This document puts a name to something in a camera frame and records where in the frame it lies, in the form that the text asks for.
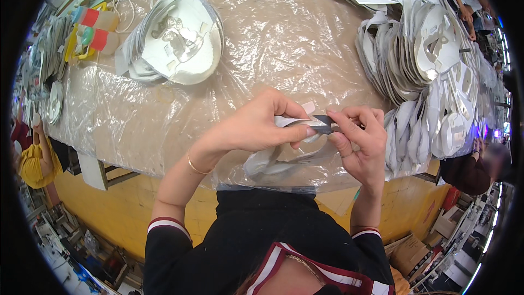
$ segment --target clear plastic cover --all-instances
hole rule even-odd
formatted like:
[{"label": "clear plastic cover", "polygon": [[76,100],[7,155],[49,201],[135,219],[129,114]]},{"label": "clear plastic cover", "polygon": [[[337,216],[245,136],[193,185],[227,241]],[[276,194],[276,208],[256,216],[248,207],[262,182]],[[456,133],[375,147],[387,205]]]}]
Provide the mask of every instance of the clear plastic cover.
[{"label": "clear plastic cover", "polygon": [[[157,0],[120,0],[121,43]],[[196,85],[151,84],[115,74],[114,57],[98,55],[69,68],[63,113],[51,137],[99,160],[162,177],[207,129],[232,115],[264,85],[294,101],[367,104],[390,110],[368,82],[355,49],[357,27],[370,13],[344,0],[206,0],[224,28],[225,48],[216,71]],[[326,137],[284,146],[279,160],[319,149]],[[256,184],[243,164],[251,153],[227,154],[203,184],[242,184],[323,192],[358,186],[338,154],[284,178]]]}]

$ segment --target brown shirt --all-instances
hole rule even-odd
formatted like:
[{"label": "brown shirt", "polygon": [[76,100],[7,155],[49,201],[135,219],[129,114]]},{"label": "brown shirt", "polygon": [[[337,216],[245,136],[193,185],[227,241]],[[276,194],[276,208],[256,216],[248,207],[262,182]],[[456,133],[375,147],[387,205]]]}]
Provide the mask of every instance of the brown shirt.
[{"label": "brown shirt", "polygon": [[485,193],[490,185],[489,176],[484,161],[477,161],[471,154],[440,161],[442,179],[468,195]]}]

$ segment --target red tape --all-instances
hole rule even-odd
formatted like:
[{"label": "red tape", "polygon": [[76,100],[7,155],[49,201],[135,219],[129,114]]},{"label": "red tape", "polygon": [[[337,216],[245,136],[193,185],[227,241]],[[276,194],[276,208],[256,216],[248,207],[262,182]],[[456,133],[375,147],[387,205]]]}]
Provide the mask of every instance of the red tape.
[{"label": "red tape", "polygon": [[85,14],[84,20],[82,21],[82,25],[93,27],[95,25],[96,20],[98,19],[98,16],[100,15],[100,11],[86,8],[88,12]]},{"label": "red tape", "polygon": [[93,42],[89,45],[91,48],[102,51],[105,45],[108,43],[109,32],[103,29],[95,29],[95,34],[93,35]]}]

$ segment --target yellow shirt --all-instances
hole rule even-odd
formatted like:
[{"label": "yellow shirt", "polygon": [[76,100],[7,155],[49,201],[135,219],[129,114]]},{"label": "yellow shirt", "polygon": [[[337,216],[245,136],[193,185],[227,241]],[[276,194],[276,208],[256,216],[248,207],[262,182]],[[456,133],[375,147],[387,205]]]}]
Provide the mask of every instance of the yellow shirt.
[{"label": "yellow shirt", "polygon": [[42,147],[40,144],[32,144],[28,149],[22,152],[18,174],[31,188],[38,189],[49,185],[57,175],[62,174],[62,164],[51,146],[49,138],[46,137],[47,144],[51,150],[51,159],[53,160],[53,171],[48,175],[42,176],[42,166],[40,159],[42,156]]}]

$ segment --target gold bracelet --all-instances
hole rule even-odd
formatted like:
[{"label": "gold bracelet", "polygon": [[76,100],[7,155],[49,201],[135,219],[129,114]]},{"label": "gold bracelet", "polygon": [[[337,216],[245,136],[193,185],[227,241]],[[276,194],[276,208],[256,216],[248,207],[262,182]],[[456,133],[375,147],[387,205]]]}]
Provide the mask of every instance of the gold bracelet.
[{"label": "gold bracelet", "polygon": [[197,170],[194,166],[193,166],[193,163],[191,163],[191,159],[189,158],[189,149],[187,150],[187,161],[189,162],[189,166],[193,169],[193,171],[195,171],[196,173],[200,173],[200,174],[210,174],[211,172],[213,172],[215,170],[215,167],[213,167],[211,169],[211,171],[209,172],[202,172],[202,171],[199,171]]}]

